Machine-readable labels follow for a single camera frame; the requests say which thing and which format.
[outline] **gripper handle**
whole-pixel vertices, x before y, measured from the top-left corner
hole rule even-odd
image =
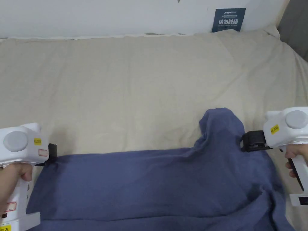
[[[19,178],[16,188],[7,202],[2,223],[18,219],[26,215],[28,182]]]
[[[296,179],[304,192],[308,192],[308,166],[305,158],[302,155],[297,155],[295,158],[288,159]]]

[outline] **blue sign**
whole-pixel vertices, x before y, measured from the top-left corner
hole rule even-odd
[[[212,32],[234,29],[240,31],[246,8],[216,9]]]

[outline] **bed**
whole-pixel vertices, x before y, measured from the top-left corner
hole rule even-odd
[[[4,39],[0,127],[38,122],[59,155],[192,147],[209,108],[227,107],[246,131],[261,129],[266,111],[308,103],[308,64],[279,36],[269,26],[193,36]],[[299,193],[283,155],[268,153],[287,192]],[[296,230],[308,227],[307,215],[287,199]]]

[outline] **gray fabric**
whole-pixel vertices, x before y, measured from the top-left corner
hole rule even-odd
[[[281,41],[287,43],[306,61],[308,61],[307,11],[307,0],[291,0],[278,27]]]

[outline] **wrinkled sheet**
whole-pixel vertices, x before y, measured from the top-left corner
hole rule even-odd
[[[274,27],[194,36],[5,39],[0,127],[38,122],[60,155],[192,147],[206,109],[231,109],[249,131],[262,128],[268,110],[306,106],[307,76],[308,64]],[[283,155],[269,153],[287,192],[300,193]],[[307,208],[287,204],[289,221],[308,227]]]
[[[241,121],[218,108],[199,124],[192,148],[60,157],[32,192],[32,230],[294,230],[271,158],[240,150]]]

